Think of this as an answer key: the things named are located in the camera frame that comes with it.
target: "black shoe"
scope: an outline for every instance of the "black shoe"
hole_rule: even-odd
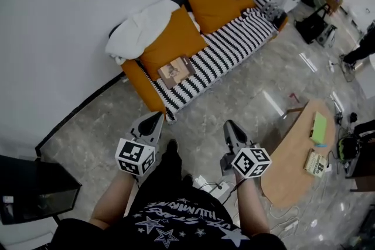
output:
[[[178,152],[178,143],[175,139],[171,139],[167,146],[166,146],[166,151],[169,152],[169,151],[176,151]]]
[[[194,183],[194,180],[193,180],[193,176],[192,176],[191,174],[186,175],[186,176],[182,179],[182,184],[183,184],[184,186],[192,187],[192,186],[193,186],[193,183]]]

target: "power strip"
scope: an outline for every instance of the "power strip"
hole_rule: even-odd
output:
[[[229,185],[225,182],[222,181],[219,183],[219,186],[215,187],[210,194],[215,197],[216,199],[219,199],[224,193],[229,190]]]

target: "black backpack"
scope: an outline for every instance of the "black backpack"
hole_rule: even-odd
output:
[[[324,21],[324,17],[328,9],[329,7],[326,4],[303,21],[295,21],[295,27],[307,44],[311,44],[327,27],[328,24]],[[319,15],[320,11],[324,11],[323,16]]]

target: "gray marble floor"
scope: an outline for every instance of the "gray marble floor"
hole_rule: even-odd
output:
[[[359,122],[373,119],[375,101],[365,99],[355,80],[347,83],[338,66],[334,66],[334,72],[329,68],[329,60],[337,63],[338,56],[351,51],[355,42],[340,18],[334,17],[332,23],[339,28],[334,47],[324,49],[316,42],[307,45],[293,21],[310,13],[311,9],[300,5],[291,12],[289,24],[275,40],[181,110],[176,124],[164,125],[161,149],[170,138],[176,138],[183,168],[194,177],[219,182],[222,179],[219,160],[227,151],[223,138],[225,120],[241,124],[254,141],[270,152],[293,121],[292,115],[281,120],[278,110],[267,99],[272,98],[284,112],[299,106],[290,97],[292,93],[303,104],[309,99],[322,98],[334,113],[328,97],[335,92],[345,115],[354,111]],[[314,68],[304,62],[302,53]],[[88,220],[96,201],[117,172],[114,153],[119,138],[135,118],[147,112],[132,85],[119,81],[45,144],[42,153],[46,160],[60,162],[83,185],[74,210],[64,214],[64,218]],[[374,194],[350,193],[353,182],[344,176],[342,169],[336,174],[334,167],[323,179],[316,179],[309,193],[290,210],[270,207],[270,202],[261,197],[271,227],[293,216],[299,218],[294,230],[283,232],[285,225],[272,230],[288,249],[340,249],[340,244],[356,232],[374,201]],[[234,178],[229,176],[224,180],[233,182]],[[226,208],[233,221],[238,222],[235,194]]]

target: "wooden table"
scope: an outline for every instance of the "wooden table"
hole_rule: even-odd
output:
[[[309,138],[316,111],[327,118],[325,148],[315,147]],[[299,115],[271,155],[272,164],[261,178],[264,195],[279,208],[296,204],[314,182],[315,177],[304,170],[310,148],[326,157],[336,138],[335,120],[322,100],[310,100],[304,108],[290,109],[287,114],[291,112]]]

